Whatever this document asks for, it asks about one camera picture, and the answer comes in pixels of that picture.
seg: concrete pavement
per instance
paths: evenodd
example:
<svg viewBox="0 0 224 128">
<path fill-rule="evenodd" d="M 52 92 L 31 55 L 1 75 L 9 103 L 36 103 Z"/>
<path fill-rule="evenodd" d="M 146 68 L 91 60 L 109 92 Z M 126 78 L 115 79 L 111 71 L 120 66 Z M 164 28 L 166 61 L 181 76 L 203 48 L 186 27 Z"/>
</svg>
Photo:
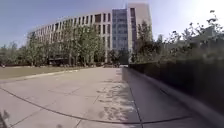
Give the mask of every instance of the concrete pavement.
<svg viewBox="0 0 224 128">
<path fill-rule="evenodd" d="M 91 68 L 0 84 L 13 128 L 209 128 L 126 68 Z"/>
</svg>

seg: blue sky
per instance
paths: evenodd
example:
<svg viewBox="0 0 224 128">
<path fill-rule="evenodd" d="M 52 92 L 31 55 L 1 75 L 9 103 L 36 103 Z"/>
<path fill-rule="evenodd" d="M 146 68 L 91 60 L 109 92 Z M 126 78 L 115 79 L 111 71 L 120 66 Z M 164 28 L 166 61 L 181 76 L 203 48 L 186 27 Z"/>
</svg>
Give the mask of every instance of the blue sky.
<svg viewBox="0 0 224 128">
<path fill-rule="evenodd" d="M 222 0 L 0 0 L 0 45 L 15 41 L 21 46 L 32 28 L 61 17 L 124 8 L 127 2 L 149 4 L 155 39 L 173 30 L 181 33 L 190 22 L 205 25 L 211 9 L 224 23 Z"/>
</svg>

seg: hedge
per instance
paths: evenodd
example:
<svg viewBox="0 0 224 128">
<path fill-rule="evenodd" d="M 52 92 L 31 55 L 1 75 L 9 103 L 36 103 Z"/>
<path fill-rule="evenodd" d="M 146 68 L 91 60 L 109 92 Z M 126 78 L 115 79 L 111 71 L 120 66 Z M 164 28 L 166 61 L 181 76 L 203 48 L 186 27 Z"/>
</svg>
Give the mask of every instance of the hedge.
<svg viewBox="0 0 224 128">
<path fill-rule="evenodd" d="M 192 96 L 224 115 L 224 60 L 130 64 L 141 73 Z"/>
</svg>

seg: grass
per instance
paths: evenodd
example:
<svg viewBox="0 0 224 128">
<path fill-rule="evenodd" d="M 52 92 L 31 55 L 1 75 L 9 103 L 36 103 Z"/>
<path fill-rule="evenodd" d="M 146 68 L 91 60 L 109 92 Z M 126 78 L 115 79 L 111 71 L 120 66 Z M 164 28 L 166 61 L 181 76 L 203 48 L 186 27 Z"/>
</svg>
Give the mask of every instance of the grass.
<svg viewBox="0 0 224 128">
<path fill-rule="evenodd" d="M 76 70 L 80 67 L 0 67 L 0 79 L 36 75 L 42 73 Z"/>
</svg>

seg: white building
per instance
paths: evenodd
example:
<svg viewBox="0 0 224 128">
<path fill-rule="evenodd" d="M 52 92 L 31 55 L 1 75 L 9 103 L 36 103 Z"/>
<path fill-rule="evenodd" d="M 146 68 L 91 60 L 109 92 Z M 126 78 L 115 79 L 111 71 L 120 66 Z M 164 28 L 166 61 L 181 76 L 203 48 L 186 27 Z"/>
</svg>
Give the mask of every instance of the white building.
<svg viewBox="0 0 224 128">
<path fill-rule="evenodd" d="M 108 11 L 94 12 L 86 15 L 65 18 L 54 23 L 47 24 L 29 32 L 35 33 L 40 42 L 48 41 L 54 43 L 53 33 L 60 35 L 63 24 L 69 21 L 75 25 L 95 24 L 98 28 L 100 37 L 105 43 L 105 49 L 132 51 L 137 39 L 137 26 L 145 21 L 151 25 L 149 6 L 143 3 L 127 4 L 125 9 L 111 9 Z"/>
</svg>

